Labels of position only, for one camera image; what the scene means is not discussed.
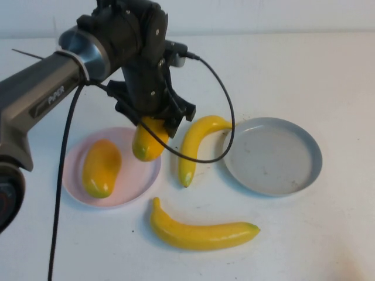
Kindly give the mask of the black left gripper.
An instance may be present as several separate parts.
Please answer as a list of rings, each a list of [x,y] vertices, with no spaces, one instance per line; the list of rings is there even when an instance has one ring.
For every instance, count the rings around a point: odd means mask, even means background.
[[[118,95],[115,110],[137,126],[143,116],[163,119],[170,138],[184,118],[191,121],[195,105],[177,95],[169,68],[182,67],[187,45],[166,39],[168,15],[158,4],[126,4],[125,10],[139,21],[141,48],[121,70],[124,81],[110,81]]]

